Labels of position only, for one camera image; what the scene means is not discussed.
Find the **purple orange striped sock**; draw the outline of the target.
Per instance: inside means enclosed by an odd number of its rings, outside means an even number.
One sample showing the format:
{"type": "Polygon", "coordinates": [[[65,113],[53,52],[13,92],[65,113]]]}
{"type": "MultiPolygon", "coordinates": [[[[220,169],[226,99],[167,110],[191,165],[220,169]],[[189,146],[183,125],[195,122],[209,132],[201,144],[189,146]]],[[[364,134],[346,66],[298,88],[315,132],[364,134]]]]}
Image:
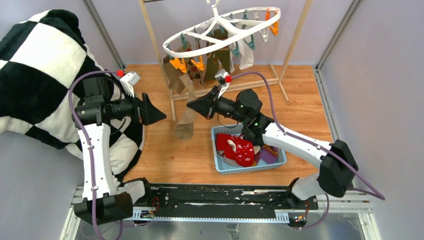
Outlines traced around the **purple orange striped sock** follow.
{"type": "Polygon", "coordinates": [[[267,164],[274,164],[279,157],[278,148],[274,146],[264,145],[261,148],[259,158],[267,164]]]}

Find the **grey striped sock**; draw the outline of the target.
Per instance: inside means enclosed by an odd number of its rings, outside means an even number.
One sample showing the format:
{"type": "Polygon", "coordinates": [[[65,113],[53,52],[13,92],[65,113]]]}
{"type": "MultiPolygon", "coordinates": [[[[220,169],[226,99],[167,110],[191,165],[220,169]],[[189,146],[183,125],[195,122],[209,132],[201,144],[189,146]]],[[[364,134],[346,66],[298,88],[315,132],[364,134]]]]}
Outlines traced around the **grey striped sock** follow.
{"type": "Polygon", "coordinates": [[[226,156],[222,157],[222,161],[232,167],[239,167],[240,165],[234,159],[227,158],[226,156]]]}

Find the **argyle brown sock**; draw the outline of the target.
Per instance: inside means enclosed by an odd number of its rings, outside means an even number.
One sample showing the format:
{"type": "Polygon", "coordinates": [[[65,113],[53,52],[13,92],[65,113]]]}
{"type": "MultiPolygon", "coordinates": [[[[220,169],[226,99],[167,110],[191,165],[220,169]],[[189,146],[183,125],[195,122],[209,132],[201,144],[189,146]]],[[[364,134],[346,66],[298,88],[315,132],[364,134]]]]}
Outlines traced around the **argyle brown sock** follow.
{"type": "Polygon", "coordinates": [[[200,84],[204,85],[204,71],[205,64],[203,61],[203,56],[195,56],[184,58],[186,65],[186,72],[192,81],[199,81],[200,84]]]}

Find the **light blue plastic basket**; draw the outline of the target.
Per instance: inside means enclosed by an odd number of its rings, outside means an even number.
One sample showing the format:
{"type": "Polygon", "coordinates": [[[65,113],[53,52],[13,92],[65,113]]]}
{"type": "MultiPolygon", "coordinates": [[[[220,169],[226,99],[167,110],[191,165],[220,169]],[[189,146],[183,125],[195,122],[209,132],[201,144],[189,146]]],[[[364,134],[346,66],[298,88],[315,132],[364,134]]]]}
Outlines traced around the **light blue plastic basket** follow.
{"type": "Polygon", "coordinates": [[[260,158],[255,166],[243,167],[227,164],[224,161],[224,157],[219,154],[220,151],[218,150],[217,134],[239,136],[242,132],[242,127],[243,126],[241,124],[231,124],[228,126],[215,126],[210,130],[215,168],[221,175],[276,169],[287,162],[286,152],[278,148],[275,163],[266,163],[264,159],[260,158]]]}

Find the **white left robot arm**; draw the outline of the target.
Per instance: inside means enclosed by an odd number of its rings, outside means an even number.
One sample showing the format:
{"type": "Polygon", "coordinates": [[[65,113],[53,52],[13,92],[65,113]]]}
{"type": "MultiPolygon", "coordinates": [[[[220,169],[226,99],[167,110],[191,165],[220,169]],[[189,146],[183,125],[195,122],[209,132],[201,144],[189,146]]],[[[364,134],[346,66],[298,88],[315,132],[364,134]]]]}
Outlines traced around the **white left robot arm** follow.
{"type": "Polygon", "coordinates": [[[110,123],[129,117],[133,123],[151,125],[166,115],[153,106],[148,95],[141,99],[134,92],[140,77],[134,72],[119,81],[125,96],[108,101],[112,95],[108,78],[90,77],[82,80],[84,97],[74,106],[69,104],[72,120],[81,141],[84,166],[82,202],[74,206],[75,215],[91,225],[102,225],[133,216],[134,204],[149,206],[153,201],[150,183],[136,178],[122,187],[114,181],[110,161],[110,123]]]}

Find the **red snowflake sock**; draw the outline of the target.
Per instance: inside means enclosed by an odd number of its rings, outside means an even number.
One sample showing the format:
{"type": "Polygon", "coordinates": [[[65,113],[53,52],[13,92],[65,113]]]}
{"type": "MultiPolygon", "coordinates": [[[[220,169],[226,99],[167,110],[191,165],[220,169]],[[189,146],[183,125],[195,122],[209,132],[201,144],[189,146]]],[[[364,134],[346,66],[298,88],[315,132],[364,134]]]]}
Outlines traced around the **red snowflake sock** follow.
{"type": "Polygon", "coordinates": [[[240,167],[247,168],[256,165],[254,145],[250,141],[236,137],[235,143],[230,140],[228,143],[236,152],[235,160],[240,167]]]}

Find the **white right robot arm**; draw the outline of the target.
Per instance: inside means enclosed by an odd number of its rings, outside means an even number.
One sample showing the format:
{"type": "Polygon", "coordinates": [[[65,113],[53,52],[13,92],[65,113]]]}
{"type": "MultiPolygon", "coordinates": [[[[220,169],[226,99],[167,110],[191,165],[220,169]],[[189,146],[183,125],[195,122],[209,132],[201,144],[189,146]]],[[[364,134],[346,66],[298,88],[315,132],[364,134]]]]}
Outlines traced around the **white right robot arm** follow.
{"type": "Polygon", "coordinates": [[[219,114],[241,123],[241,133],[246,140],[287,151],[319,170],[316,174],[296,178],[290,183],[285,195],[290,208],[298,209],[306,199],[324,193],[342,198],[352,184],[354,172],[358,170],[348,145],[339,139],[331,143],[288,129],[262,114],[262,105],[252,89],[241,91],[235,100],[231,100],[219,96],[217,86],[206,95],[187,103],[187,107],[207,119],[219,114]]]}

